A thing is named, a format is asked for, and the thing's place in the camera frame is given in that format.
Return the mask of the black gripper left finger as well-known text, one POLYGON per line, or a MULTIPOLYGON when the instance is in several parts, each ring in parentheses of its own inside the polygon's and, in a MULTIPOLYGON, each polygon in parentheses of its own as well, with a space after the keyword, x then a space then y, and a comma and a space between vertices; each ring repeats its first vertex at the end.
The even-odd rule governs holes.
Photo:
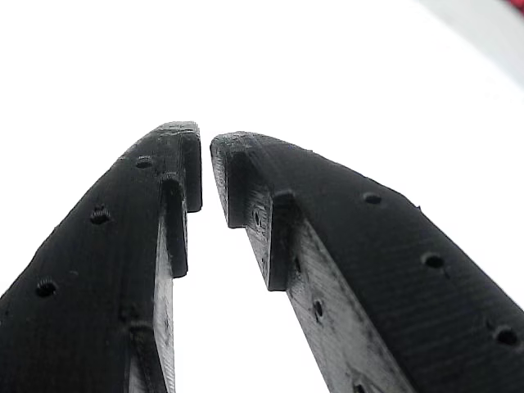
POLYGON ((196 123, 134 143, 2 295, 2 391, 174 391, 173 281, 201 206, 196 123))

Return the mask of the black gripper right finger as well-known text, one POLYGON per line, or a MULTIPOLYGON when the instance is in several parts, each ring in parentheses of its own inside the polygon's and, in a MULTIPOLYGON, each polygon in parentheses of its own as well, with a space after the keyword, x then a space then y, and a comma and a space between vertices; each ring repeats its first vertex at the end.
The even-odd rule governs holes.
POLYGON ((210 153, 228 226, 331 392, 522 391, 522 309, 407 198, 257 133, 210 153))

